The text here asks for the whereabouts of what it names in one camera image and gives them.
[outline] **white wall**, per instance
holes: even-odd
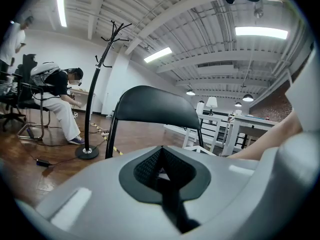
[[[186,95],[184,91],[132,60],[129,63],[125,77],[125,89],[123,92],[135,86],[152,86],[179,96],[183,96],[189,102],[191,101],[190,97]]]
[[[200,97],[200,96],[194,96],[192,97],[191,104],[196,108],[199,101],[203,100],[204,105],[206,105],[209,97]],[[216,108],[213,108],[213,112],[221,112],[230,114],[232,111],[235,110],[242,110],[242,115],[249,114],[249,105],[250,102],[246,102],[239,99],[239,102],[242,104],[242,107],[235,106],[235,100],[233,98],[216,98],[217,106]]]
[[[14,71],[22,63],[23,54],[36,54],[35,60],[38,64],[44,62],[56,62],[62,70],[68,68],[81,68],[83,70],[82,85],[73,85],[75,89],[81,88],[89,91],[91,81],[96,69],[96,58],[101,57],[105,48],[89,41],[67,35],[29,29],[25,32],[25,43],[18,54],[15,56],[15,63],[10,69]],[[112,66],[117,54],[109,51],[104,64]],[[101,112],[105,90],[111,69],[102,67],[96,82],[94,93],[94,112]]]

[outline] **ceiling light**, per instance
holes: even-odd
[[[65,0],[56,0],[59,12],[60,23],[62,27],[67,27],[66,14],[65,14]]]
[[[190,95],[190,96],[194,96],[194,95],[196,95],[195,94],[195,92],[193,91],[193,90],[188,90],[187,92],[186,92],[186,94],[188,94],[188,95]]]
[[[162,49],[162,50],[160,50],[160,51],[158,51],[158,52],[146,57],[144,59],[144,61],[146,63],[149,63],[149,62],[151,62],[153,60],[156,60],[156,59],[158,59],[158,58],[160,58],[162,56],[165,56],[167,54],[170,54],[170,53],[172,53],[172,51],[171,51],[171,49],[169,47],[167,47],[167,48],[164,48],[164,49]]]
[[[287,39],[288,31],[259,26],[242,26],[235,28],[237,36],[265,36],[280,39]]]
[[[245,101],[245,102],[253,102],[254,101],[254,97],[252,97],[252,95],[250,95],[250,94],[246,94],[246,95],[243,96],[242,100]]]

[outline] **lampshade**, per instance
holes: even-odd
[[[246,94],[243,96],[242,100],[245,102],[252,102],[254,100],[254,97],[252,97],[252,95],[250,94]]]
[[[211,108],[217,108],[218,107],[217,98],[216,97],[209,97],[208,101],[206,102],[206,106],[211,107]]]
[[[194,92],[193,90],[191,90],[191,89],[188,90],[188,91],[186,92],[186,94],[191,95],[191,96],[196,95],[195,92]]]

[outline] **black folding chair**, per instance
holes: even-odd
[[[199,118],[194,107],[183,97],[151,86],[127,90],[119,99],[112,117],[105,158],[113,156],[118,121],[158,123],[197,130],[199,145],[204,147]]]

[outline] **desk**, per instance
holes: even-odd
[[[199,114],[198,117],[199,117],[199,119],[202,119],[202,120],[205,119],[205,120],[210,120],[210,121],[215,121],[216,122],[214,138],[212,140],[212,144],[211,144],[211,148],[210,148],[210,152],[212,153],[213,150],[214,150],[214,147],[216,145],[217,138],[218,138],[221,119],[220,118],[216,118],[216,117],[211,116],[211,115],[204,115],[204,114]],[[184,137],[184,141],[183,141],[183,145],[182,145],[183,149],[187,146],[189,135],[190,135],[190,128],[187,128],[186,129],[186,133],[185,133],[185,137]]]
[[[79,90],[79,89],[73,89],[73,88],[69,89],[69,91],[71,95],[72,94],[74,95],[75,101],[82,103],[82,107],[80,108],[80,110],[86,111],[89,92],[85,90]],[[91,115],[92,115],[94,103],[95,103],[95,96],[96,95],[93,94],[89,120],[91,120]]]
[[[230,120],[230,129],[222,151],[222,156],[230,156],[234,150],[238,133],[244,133],[249,136],[261,137],[266,131],[275,126],[277,122],[258,119],[250,116],[235,115]],[[227,134],[228,125],[226,126],[223,139]]]

